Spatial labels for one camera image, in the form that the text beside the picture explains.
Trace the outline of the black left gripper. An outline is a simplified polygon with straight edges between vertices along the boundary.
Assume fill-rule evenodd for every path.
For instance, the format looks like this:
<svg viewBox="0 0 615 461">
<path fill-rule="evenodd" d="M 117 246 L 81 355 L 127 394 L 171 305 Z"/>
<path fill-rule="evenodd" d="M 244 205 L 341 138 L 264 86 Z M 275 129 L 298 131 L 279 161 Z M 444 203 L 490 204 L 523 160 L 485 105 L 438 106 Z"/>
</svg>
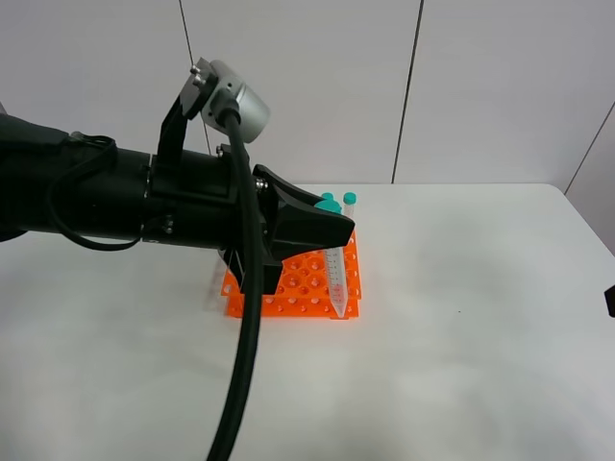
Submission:
<svg viewBox="0 0 615 461">
<path fill-rule="evenodd" d="M 141 239 L 220 251 L 240 292 L 254 272 L 243 251 L 242 213 L 231 147 L 220 157 L 184 148 L 188 119 L 175 100 L 164 117 L 157 151 L 141 162 L 146 180 L 141 209 Z M 257 164 L 253 176 L 266 186 L 257 193 L 265 222 L 261 248 L 262 294 L 273 295 L 283 272 L 282 260 L 303 253 L 343 247 L 355 222 L 316 205 L 322 198 Z"/>
</svg>

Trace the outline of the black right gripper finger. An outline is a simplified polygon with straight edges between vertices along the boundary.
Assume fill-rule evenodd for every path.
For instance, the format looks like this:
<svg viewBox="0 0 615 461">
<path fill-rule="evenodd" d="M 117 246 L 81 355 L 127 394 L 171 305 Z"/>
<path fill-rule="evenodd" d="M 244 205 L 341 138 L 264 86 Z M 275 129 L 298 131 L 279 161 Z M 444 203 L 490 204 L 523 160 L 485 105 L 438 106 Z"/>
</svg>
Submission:
<svg viewBox="0 0 615 461">
<path fill-rule="evenodd" d="M 615 317 L 615 286 L 611 286 L 604 292 L 607 312 L 610 317 Z"/>
</svg>

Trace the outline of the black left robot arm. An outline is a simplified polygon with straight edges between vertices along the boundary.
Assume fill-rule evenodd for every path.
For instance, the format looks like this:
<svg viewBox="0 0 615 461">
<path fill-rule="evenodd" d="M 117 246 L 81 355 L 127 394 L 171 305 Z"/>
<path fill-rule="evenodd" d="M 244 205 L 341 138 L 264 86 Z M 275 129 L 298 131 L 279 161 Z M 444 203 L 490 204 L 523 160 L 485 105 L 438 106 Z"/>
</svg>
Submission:
<svg viewBox="0 0 615 461">
<path fill-rule="evenodd" d="M 286 259 L 346 245 L 355 224 L 251 165 L 237 105 L 220 114 L 229 132 L 220 156 L 184 149 L 178 107 L 167 114 L 154 155 L 3 114 L 2 239 L 41 231 L 102 252 L 138 242 L 214 249 L 238 280 L 254 269 L 247 256 L 259 255 L 263 291 L 272 294 Z"/>
</svg>

